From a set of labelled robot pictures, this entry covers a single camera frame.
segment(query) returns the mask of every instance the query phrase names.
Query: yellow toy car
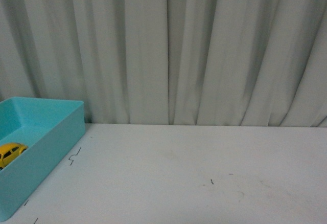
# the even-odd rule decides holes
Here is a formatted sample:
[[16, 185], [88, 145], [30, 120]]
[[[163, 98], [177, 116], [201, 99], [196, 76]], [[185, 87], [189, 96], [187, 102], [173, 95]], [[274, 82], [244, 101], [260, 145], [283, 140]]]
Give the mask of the yellow toy car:
[[28, 146], [26, 145], [14, 142], [0, 146], [0, 170], [21, 155], [27, 148]]

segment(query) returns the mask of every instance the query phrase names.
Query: curtain fold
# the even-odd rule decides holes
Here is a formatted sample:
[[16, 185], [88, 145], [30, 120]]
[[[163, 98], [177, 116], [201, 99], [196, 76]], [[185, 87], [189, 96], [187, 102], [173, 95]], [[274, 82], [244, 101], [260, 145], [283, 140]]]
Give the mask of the curtain fold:
[[327, 0], [0, 0], [0, 99], [94, 123], [327, 126]]

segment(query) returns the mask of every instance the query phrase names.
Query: plastic box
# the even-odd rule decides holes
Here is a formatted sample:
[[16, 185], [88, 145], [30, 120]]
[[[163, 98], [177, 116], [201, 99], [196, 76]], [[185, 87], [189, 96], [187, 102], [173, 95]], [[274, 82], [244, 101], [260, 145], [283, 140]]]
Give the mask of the plastic box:
[[0, 221], [14, 214], [84, 133], [82, 101], [14, 97], [0, 102], [0, 145], [29, 147], [0, 171]]

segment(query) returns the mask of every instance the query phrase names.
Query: white table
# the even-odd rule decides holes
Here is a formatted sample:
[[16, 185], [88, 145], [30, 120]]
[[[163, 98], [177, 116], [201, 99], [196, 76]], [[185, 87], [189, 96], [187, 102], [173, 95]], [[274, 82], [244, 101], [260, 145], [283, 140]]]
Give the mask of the white table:
[[88, 125], [4, 223], [326, 224], [327, 129]]

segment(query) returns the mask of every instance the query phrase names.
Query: car window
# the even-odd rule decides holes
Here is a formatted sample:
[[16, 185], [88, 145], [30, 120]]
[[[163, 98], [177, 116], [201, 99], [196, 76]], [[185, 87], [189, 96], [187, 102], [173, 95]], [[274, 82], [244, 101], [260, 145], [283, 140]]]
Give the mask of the car window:
[[8, 151], [8, 152], [4, 155], [4, 158], [6, 158], [6, 157], [8, 157], [8, 156], [10, 156], [10, 155], [11, 155], [11, 152]]

